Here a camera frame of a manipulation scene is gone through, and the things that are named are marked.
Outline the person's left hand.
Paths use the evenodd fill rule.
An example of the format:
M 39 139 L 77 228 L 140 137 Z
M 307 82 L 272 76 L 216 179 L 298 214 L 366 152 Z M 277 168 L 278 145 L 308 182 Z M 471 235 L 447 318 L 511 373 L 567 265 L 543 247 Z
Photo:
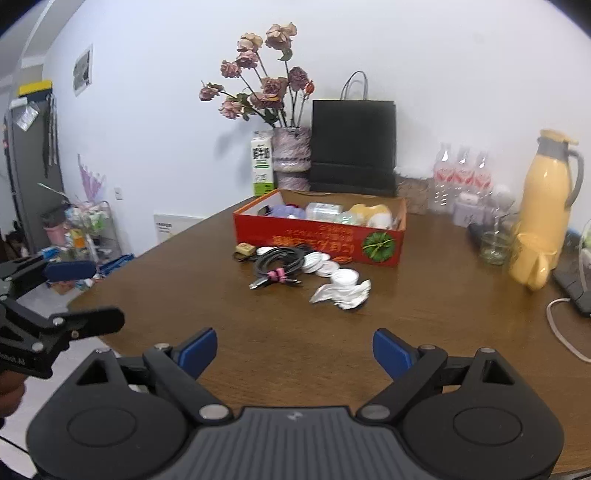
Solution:
M 27 376 L 5 371 L 0 374 L 0 418 L 11 416 L 21 404 L 26 391 Z

